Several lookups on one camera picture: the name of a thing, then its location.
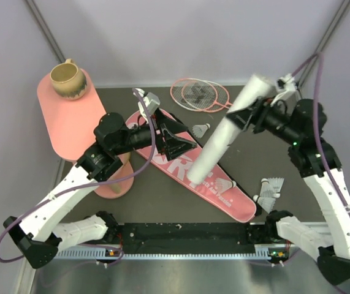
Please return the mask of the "white shuttlecock tube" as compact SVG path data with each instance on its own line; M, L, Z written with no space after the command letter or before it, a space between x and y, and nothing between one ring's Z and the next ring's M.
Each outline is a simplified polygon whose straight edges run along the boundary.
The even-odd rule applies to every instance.
M240 91L228 113L243 110L259 97L265 97L275 87L273 80L254 74ZM240 130L226 117L223 117L212 133L197 159L187 172L187 178L195 185L201 184L214 166L219 162L229 146L239 135Z

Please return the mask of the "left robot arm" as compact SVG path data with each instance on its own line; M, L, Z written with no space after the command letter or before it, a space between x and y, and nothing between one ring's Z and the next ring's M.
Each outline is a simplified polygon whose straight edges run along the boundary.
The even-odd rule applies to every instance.
M149 122L128 128L115 112L105 114L94 129L88 147L67 176L37 205L20 217L9 217L4 228L34 269L52 261L57 253L80 244L110 244L119 235L114 216L99 211L83 220L64 224L62 219L100 185L115 183L123 167L120 155L149 147L152 153L174 160L197 147L179 136L187 127L156 110Z

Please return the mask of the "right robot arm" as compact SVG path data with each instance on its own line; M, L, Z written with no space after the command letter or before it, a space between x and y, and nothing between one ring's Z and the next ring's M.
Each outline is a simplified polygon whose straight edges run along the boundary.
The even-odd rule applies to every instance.
M269 131L288 143L289 158L315 196L331 234L326 238L289 211L273 210L265 220L266 238L295 244L316 262L330 284L350 280L350 195L337 153L321 138L327 121L322 105L302 99L288 114L264 99L229 112L226 118L239 130L252 126L255 134Z

